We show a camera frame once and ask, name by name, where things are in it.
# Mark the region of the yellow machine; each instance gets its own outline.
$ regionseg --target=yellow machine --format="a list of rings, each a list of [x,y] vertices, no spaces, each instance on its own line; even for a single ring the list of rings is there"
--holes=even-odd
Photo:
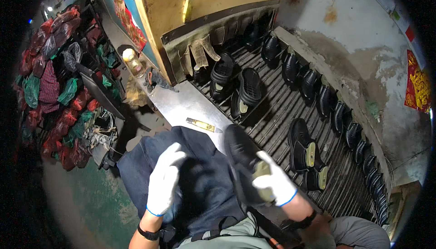
[[[114,0],[97,0],[127,35]],[[217,60],[212,45],[242,34],[268,13],[273,23],[280,0],[124,0],[133,24],[147,40],[144,55],[172,85],[192,75],[191,54],[206,67],[205,53]]]

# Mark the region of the dark blue cloth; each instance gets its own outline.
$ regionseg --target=dark blue cloth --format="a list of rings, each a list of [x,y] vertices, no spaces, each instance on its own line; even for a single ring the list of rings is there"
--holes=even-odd
[[[187,159],[180,165],[180,179],[173,206],[163,216],[164,224],[171,224],[186,237],[211,230],[217,218],[245,217],[230,179],[229,165],[205,133],[176,126],[154,137],[143,137],[131,152],[125,153],[117,166],[124,186],[138,208],[138,216],[144,215],[150,174],[159,156],[172,143],[182,145]]]

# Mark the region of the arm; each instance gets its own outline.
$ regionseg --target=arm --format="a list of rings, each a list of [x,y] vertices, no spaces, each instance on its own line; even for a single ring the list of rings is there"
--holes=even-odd
[[[253,181],[256,188],[270,187],[275,196],[275,205],[280,206],[289,219],[300,222],[313,213],[310,203],[297,192],[297,186],[289,179],[282,168],[265,151],[257,153],[260,159],[270,166],[271,175],[259,176]],[[331,240],[328,222],[317,214],[312,223],[300,231],[303,243],[329,238]]]
[[[156,167],[150,175],[148,185],[147,209],[139,222],[139,228],[146,232],[155,233],[161,229],[162,218],[171,207],[174,198],[174,190],[179,181],[179,170],[174,163],[186,157],[179,151],[181,145],[174,143],[160,156]],[[152,241],[142,236],[138,230],[130,240],[129,249],[157,249],[159,239]]]

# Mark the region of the knife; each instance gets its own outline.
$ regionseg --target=knife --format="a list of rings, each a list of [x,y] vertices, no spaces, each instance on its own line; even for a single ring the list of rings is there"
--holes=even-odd
[[[207,124],[203,121],[191,119],[190,117],[186,118],[186,122],[191,123],[197,127],[200,127],[204,130],[208,130],[208,131],[213,132],[213,133],[222,133],[222,130],[220,128],[217,128],[213,125]]]

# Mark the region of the hand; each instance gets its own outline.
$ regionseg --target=hand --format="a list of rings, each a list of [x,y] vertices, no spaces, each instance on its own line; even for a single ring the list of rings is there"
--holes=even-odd
[[[275,196],[275,205],[282,206],[289,203],[297,194],[297,187],[289,179],[282,168],[264,150],[258,151],[257,156],[268,163],[271,175],[262,175],[254,179],[252,185],[258,189],[270,187]]]
[[[168,147],[160,155],[150,175],[147,210],[155,216],[165,214],[173,203],[174,190],[179,181],[179,170],[173,164],[186,157],[184,152],[179,151],[180,148],[179,143]]]

